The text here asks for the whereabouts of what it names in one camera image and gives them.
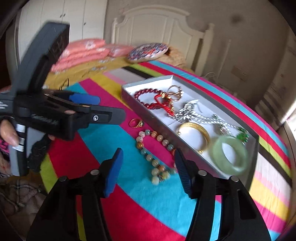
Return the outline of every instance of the green jade bracelet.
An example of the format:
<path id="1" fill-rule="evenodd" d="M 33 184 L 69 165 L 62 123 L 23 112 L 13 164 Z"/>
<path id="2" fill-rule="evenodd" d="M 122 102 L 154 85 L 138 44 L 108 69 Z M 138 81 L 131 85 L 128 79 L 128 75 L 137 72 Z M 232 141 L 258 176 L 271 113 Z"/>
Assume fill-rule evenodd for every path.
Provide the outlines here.
<path id="1" fill-rule="evenodd" d="M 225 156 L 222 144 L 230 145 L 237 156 L 236 164 L 229 162 Z M 239 175 L 248 168 L 248 152 L 241 140 L 233 136 L 220 136 L 210 148 L 210 156 L 217 167 L 225 174 Z"/>

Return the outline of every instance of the decorative round pillow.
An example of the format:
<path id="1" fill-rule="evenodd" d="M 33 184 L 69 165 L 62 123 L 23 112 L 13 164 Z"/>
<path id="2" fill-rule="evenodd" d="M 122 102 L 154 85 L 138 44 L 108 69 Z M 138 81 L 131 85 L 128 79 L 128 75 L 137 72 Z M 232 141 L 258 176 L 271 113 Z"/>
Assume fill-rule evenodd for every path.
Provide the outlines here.
<path id="1" fill-rule="evenodd" d="M 128 55 L 128 61 L 139 63 L 159 58 L 168 51 L 168 46 L 163 43 L 143 44 L 133 49 Z"/>

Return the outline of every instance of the colorful striped bedspread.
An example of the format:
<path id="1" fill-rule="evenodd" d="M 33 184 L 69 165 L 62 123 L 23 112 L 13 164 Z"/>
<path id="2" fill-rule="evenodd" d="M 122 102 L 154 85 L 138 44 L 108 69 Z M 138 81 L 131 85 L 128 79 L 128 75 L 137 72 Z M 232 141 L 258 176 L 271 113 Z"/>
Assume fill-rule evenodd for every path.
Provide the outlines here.
<path id="1" fill-rule="evenodd" d="M 119 126 L 94 125 L 78 131 L 73 142 L 56 140 L 42 163 L 41 176 L 49 191 L 57 178 L 80 177 L 112 157 L 116 148 L 124 151 L 124 164 L 115 191 L 102 200 L 106 222 L 115 241 L 183 241 L 189 229 L 196 200 L 184 193 L 178 175 L 153 186 L 149 179 L 151 165 L 135 147 L 139 130 L 128 123 L 138 116 L 121 100 L 121 85 L 149 77 L 176 75 L 190 82 L 222 103 L 244 120 L 259 135 L 259 153 L 250 195 L 267 225 L 272 240 L 283 231 L 289 212 L 292 191 L 291 166 L 288 151 L 278 134 L 255 112 L 239 100 L 206 80 L 176 67 L 151 61 L 97 74 L 70 87 L 81 93 L 97 95 L 100 105 L 119 107 L 127 118 Z M 159 148 L 153 138 L 145 147 L 155 158 L 172 166 L 173 159 L 165 148 Z M 82 240 L 81 199 L 78 203 L 78 224 Z M 211 241 L 219 232 L 221 199 L 215 203 Z"/>

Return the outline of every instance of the plaid blanket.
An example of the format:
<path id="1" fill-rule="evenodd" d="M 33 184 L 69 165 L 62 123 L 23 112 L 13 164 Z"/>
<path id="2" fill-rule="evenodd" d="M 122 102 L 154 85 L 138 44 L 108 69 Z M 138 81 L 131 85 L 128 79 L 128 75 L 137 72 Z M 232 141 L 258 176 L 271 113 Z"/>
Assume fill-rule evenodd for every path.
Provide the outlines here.
<path id="1" fill-rule="evenodd" d="M 42 190 L 27 180 L 7 182 L 7 177 L 0 178 L 0 207 L 23 240 L 45 199 Z"/>

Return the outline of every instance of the jewelry box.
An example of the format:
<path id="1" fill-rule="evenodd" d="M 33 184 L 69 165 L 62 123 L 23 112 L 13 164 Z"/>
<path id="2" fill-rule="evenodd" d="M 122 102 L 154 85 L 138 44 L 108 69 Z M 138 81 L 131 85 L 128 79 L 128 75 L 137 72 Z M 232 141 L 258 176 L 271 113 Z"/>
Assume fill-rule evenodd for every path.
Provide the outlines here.
<path id="1" fill-rule="evenodd" d="M 248 190 L 253 179 L 257 162 L 259 136 L 243 120 L 225 108 L 221 103 L 190 83 L 174 75 L 153 77 L 143 81 L 125 84 L 121 88 L 121 97 L 122 100 L 127 103 L 128 106 L 133 109 L 135 113 L 154 131 L 161 133 L 175 148 L 181 148 L 184 156 L 188 160 L 196 162 L 199 169 L 206 170 L 215 177 L 228 179 L 234 174 L 227 174 L 220 170 L 217 164 L 211 159 L 208 149 L 202 153 L 197 151 L 197 149 L 204 144 L 204 136 L 198 132 L 198 130 L 187 129 L 187 131 L 184 131 L 184 133 L 180 135 L 178 129 L 182 124 L 181 122 L 170 118 L 164 109 L 150 110 L 147 108 L 147 105 L 145 106 L 145 103 L 150 105 L 150 103 L 155 102 L 154 96 L 157 93 L 146 91 L 139 95 L 138 98 L 135 98 L 140 90 L 157 89 L 167 92 L 172 85 L 179 86 L 183 91 L 182 97 L 178 101 L 173 102 L 173 110 L 175 113 L 178 113 L 179 110 L 184 108 L 186 103 L 198 100 L 194 109 L 197 114 L 208 118 L 216 115 L 220 120 L 229 124 L 229 126 L 236 126 L 236 129 L 230 128 L 233 136 L 239 134 L 239 131 L 237 130 L 239 128 L 245 129 L 248 132 L 249 138 L 245 143 L 248 155 L 247 161 L 249 162 L 248 168 L 243 173 L 237 175 Z M 197 123 L 205 128 L 211 141 L 215 141 L 219 137 L 219 130 L 217 131 L 216 124 L 203 124 L 196 120 L 190 122 Z M 227 144 L 223 144 L 222 148 L 227 159 L 230 162 L 234 162 L 236 154 L 233 148 Z"/>

